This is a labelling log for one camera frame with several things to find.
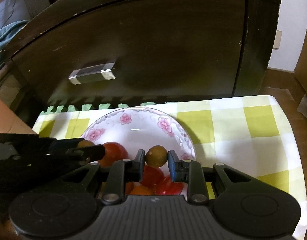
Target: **white floral bowl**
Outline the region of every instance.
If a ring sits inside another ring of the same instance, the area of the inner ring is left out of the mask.
[[[174,150],[179,159],[196,159],[189,135],[171,116],[148,107],[129,107],[113,111],[95,121],[82,135],[95,144],[120,143],[133,160],[139,149],[155,145]],[[160,168],[169,174],[167,163]]]

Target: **drawer handle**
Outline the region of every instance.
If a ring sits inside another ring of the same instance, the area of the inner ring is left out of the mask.
[[[114,65],[115,62],[77,69],[70,74],[69,80],[72,84],[78,85],[82,83],[115,79],[116,77],[112,72]]]

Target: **blue cloth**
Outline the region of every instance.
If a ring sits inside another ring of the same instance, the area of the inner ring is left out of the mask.
[[[25,21],[18,21],[10,23],[7,26],[0,29],[0,51],[8,44],[8,42],[28,23]]]

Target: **table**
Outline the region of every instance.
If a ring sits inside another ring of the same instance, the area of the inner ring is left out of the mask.
[[[293,236],[303,240],[307,198],[297,144],[289,121],[272,96],[250,96],[150,105],[182,124],[202,166],[223,162],[291,194],[301,217]],[[77,138],[115,109],[74,111],[38,117],[33,130],[42,137]]]

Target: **wall outlet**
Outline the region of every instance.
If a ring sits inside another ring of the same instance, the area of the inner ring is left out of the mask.
[[[279,49],[282,33],[283,33],[282,31],[278,31],[278,30],[276,31],[273,49]]]

